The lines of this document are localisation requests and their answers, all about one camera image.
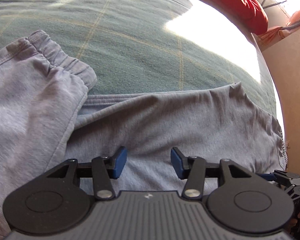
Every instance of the pant leg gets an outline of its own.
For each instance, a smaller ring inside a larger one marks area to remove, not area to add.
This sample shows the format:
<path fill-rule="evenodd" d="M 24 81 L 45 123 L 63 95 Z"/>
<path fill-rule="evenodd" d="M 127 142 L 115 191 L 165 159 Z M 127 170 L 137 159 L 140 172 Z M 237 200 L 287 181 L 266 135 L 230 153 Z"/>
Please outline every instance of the pant leg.
<path fill-rule="evenodd" d="M 44 31 L 0 50 L 0 239 L 10 231 L 5 197 L 62 161 L 95 82 L 92 68 L 66 55 Z"/>

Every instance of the red cushion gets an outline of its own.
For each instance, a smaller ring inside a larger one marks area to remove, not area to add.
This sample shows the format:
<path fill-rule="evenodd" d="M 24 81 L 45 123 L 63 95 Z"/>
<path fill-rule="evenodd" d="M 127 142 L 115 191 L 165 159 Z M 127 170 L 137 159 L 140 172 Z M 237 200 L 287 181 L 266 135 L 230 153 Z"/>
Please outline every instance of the red cushion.
<path fill-rule="evenodd" d="M 256 35 L 268 30 L 268 17 L 257 0 L 215 0 Z"/>

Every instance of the gray pants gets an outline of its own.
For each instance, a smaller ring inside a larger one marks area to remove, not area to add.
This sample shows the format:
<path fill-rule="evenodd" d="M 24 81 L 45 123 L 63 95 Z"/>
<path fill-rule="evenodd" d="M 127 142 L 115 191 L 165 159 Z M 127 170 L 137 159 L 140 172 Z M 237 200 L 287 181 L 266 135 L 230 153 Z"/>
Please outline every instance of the gray pants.
<path fill-rule="evenodd" d="M 88 162 L 128 148 L 119 190 L 181 190 L 170 149 L 253 172 L 285 169 L 280 126 L 240 83 L 212 90 L 91 95 L 96 75 L 43 31 L 0 50 L 0 239 L 5 197 L 67 158 Z M 207 180 L 205 193 L 215 189 Z M 82 188 L 91 193 L 88 181 Z"/>

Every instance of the mattress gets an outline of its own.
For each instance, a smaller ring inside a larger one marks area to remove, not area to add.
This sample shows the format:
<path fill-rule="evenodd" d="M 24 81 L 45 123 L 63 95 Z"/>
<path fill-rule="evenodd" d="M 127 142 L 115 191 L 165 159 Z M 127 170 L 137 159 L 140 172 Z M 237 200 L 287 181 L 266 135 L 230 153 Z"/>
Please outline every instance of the mattress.
<path fill-rule="evenodd" d="M 241 81 L 255 104 L 277 116 L 276 91 L 252 34 L 209 0 L 0 0 L 0 48 L 38 29 L 94 69 L 90 94 Z"/>

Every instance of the gray ribbed panel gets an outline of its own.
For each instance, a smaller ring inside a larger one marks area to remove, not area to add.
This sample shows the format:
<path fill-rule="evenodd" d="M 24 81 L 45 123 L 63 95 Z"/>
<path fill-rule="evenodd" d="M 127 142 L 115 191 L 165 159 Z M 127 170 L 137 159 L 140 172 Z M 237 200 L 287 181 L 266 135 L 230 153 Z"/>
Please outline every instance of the gray ribbed panel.
<path fill-rule="evenodd" d="M 12 232 L 6 240 L 248 240 L 218 226 L 198 202 L 178 193 L 123 191 L 113 201 L 99 202 L 90 216 L 71 230 L 54 236 Z M 263 240 L 288 240 L 283 232 Z"/>

